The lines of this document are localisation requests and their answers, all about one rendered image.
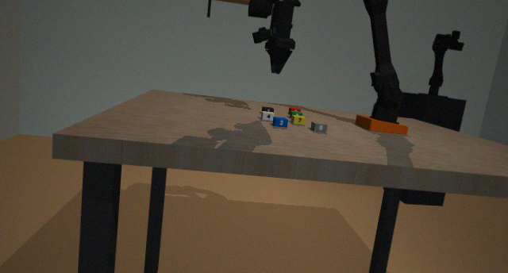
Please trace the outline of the green block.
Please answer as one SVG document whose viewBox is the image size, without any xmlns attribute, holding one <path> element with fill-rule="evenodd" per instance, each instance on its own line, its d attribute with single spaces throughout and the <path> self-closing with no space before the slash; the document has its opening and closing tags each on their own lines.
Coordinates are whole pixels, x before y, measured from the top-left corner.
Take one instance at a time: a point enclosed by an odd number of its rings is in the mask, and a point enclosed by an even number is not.
<svg viewBox="0 0 508 273">
<path fill-rule="evenodd" d="M 292 115 L 302 116 L 302 113 L 298 111 L 290 111 L 290 118 L 292 117 Z"/>
</svg>

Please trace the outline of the blue block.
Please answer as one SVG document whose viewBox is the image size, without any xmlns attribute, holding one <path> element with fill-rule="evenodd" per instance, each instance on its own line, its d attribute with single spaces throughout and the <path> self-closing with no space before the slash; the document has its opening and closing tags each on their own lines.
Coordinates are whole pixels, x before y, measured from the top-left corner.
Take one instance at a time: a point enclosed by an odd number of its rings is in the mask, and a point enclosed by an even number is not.
<svg viewBox="0 0 508 273">
<path fill-rule="evenodd" d="M 288 120 L 285 117 L 273 117 L 273 125 L 279 127 L 287 127 Z"/>
</svg>

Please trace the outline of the yellow block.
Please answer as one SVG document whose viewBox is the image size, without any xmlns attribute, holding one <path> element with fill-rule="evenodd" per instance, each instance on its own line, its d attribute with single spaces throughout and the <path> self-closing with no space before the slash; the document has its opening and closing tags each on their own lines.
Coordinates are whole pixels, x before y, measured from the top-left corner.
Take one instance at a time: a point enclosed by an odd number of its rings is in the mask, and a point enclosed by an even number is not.
<svg viewBox="0 0 508 273">
<path fill-rule="evenodd" d="M 306 118 L 303 116 L 292 115 L 291 122 L 293 124 L 304 125 L 306 123 Z"/>
</svg>

